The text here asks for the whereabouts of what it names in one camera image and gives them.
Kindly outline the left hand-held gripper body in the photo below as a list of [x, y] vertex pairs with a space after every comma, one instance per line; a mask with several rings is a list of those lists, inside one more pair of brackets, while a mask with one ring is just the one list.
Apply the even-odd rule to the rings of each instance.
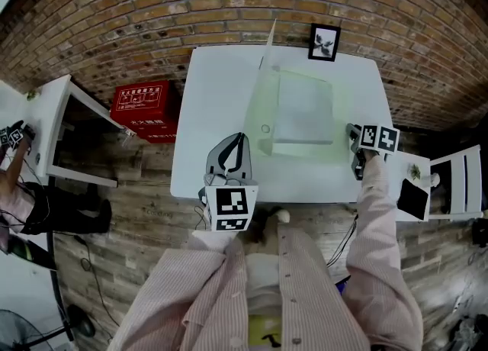
[[204, 187], [198, 192], [213, 232], [247, 230], [258, 196], [258, 184], [252, 179], [248, 137], [244, 139], [242, 166], [237, 171], [226, 171], [223, 168], [223, 150], [227, 138], [208, 153]]

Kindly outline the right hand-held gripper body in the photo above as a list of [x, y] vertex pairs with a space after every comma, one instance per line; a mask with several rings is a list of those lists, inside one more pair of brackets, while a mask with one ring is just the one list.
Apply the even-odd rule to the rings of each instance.
[[365, 150], [382, 153], [385, 157], [397, 152], [400, 131], [396, 128], [366, 124], [361, 126], [361, 136], [351, 140], [353, 153], [352, 171], [358, 181], [363, 179], [366, 163]]

